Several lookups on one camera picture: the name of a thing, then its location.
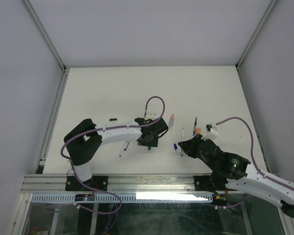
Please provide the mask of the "white marker green end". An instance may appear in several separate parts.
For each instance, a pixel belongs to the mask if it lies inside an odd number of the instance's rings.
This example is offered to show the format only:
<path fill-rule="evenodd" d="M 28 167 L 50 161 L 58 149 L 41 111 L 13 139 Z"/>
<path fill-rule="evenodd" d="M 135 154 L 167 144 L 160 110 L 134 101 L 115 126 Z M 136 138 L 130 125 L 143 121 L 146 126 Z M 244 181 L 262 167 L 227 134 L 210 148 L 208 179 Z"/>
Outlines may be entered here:
<path fill-rule="evenodd" d="M 129 144 L 130 144 L 130 141 L 127 141 L 125 146 L 124 146 L 124 151 L 126 151 L 128 149 Z"/>

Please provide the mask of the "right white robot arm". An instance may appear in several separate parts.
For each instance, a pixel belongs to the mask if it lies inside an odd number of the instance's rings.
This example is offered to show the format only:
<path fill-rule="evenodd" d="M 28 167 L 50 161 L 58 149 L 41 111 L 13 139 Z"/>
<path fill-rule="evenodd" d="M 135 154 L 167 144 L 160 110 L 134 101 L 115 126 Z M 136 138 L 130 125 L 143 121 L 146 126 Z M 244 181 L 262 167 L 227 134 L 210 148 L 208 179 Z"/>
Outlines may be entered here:
<path fill-rule="evenodd" d="M 197 188 L 213 193 L 225 189 L 241 191 L 273 204 L 294 219 L 293 182 L 257 169 L 248 159 L 222 151 L 212 140 L 203 140 L 201 135 L 178 145 L 185 155 L 200 159 L 212 171 L 203 179 L 195 177 Z"/>

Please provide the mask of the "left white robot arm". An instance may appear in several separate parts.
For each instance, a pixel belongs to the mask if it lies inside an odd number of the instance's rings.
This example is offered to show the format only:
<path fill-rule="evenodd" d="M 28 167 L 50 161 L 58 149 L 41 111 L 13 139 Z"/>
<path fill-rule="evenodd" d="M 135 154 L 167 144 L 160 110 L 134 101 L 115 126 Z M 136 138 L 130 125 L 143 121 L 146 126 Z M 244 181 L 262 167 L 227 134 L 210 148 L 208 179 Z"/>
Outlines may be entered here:
<path fill-rule="evenodd" d="M 83 120 L 64 137 L 64 148 L 77 175 L 76 185 L 82 190 L 91 188 L 93 178 L 89 162 L 100 146 L 136 141 L 140 146 L 157 147 L 158 140 L 168 130 L 163 118 L 151 120 L 137 117 L 120 125 L 96 125 L 90 118 Z"/>

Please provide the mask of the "orange pen cap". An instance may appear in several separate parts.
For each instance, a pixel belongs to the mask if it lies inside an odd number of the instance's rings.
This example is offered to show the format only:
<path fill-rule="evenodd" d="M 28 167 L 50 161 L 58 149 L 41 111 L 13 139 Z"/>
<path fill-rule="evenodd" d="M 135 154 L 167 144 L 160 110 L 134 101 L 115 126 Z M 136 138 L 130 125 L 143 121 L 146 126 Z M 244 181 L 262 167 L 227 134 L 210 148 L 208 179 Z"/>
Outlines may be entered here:
<path fill-rule="evenodd" d="M 197 128 L 197 129 L 196 129 L 196 135 L 197 135 L 197 134 L 201 134 L 201 129 L 200 129 L 200 128 Z"/>

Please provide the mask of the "orange tip clear marker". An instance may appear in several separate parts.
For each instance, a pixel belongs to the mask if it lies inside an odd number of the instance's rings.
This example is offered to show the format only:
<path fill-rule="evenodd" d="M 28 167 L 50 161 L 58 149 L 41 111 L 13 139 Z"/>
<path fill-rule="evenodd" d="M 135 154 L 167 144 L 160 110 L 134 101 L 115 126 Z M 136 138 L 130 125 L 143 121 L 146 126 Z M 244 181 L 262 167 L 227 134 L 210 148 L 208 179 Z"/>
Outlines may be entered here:
<path fill-rule="evenodd" d="M 174 125 L 174 114 L 172 114 L 169 119 L 169 123 L 168 123 L 169 131 L 173 129 L 173 125 Z"/>

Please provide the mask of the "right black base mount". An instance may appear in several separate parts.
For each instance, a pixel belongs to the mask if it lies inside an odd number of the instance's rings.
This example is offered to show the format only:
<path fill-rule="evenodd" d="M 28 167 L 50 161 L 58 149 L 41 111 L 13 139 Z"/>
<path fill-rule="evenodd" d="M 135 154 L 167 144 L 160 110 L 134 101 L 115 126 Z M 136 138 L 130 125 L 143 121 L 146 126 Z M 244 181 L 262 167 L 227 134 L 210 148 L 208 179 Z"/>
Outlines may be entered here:
<path fill-rule="evenodd" d="M 201 175 L 194 176 L 195 191 L 225 191 L 226 180 L 219 176 Z"/>

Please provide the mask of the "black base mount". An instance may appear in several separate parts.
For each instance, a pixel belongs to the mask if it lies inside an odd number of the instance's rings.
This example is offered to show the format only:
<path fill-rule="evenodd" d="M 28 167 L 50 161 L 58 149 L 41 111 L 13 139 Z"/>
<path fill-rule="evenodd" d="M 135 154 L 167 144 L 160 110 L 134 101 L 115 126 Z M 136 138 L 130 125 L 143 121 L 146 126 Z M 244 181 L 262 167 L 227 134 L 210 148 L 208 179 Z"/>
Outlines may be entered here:
<path fill-rule="evenodd" d="M 195 191 L 225 191 L 226 180 L 219 176 L 201 175 L 194 176 Z"/>
<path fill-rule="evenodd" d="M 91 188 L 107 191 L 108 176 L 95 175 L 90 180 L 84 182 L 84 184 Z M 83 186 L 75 176 L 68 176 L 65 191 L 90 191 L 90 189 Z"/>

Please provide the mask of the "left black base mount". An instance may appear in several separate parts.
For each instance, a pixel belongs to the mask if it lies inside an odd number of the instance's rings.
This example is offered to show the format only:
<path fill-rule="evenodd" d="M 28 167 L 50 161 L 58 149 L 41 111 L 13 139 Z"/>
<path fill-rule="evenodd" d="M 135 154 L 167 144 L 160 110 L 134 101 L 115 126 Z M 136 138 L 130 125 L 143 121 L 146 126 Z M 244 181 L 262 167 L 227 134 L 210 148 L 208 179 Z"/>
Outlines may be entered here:
<path fill-rule="evenodd" d="M 90 180 L 84 182 L 84 184 L 91 188 L 107 191 L 108 176 L 95 175 Z M 90 189 L 83 186 L 75 176 L 68 176 L 65 191 L 90 191 Z"/>

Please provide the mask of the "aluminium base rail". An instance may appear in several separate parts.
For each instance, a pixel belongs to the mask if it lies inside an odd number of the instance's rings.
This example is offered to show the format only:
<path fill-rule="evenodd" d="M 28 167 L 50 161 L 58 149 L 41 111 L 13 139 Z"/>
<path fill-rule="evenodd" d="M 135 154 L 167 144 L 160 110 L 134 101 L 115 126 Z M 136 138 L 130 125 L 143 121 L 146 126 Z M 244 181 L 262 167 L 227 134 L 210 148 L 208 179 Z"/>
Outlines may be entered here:
<path fill-rule="evenodd" d="M 111 193 L 136 192 L 178 192 L 204 193 L 194 177 L 208 177 L 208 174 L 107 174 L 107 181 L 101 183 Z M 66 174 L 27 174 L 21 187 L 21 193 L 86 193 L 82 186 L 72 186 Z"/>

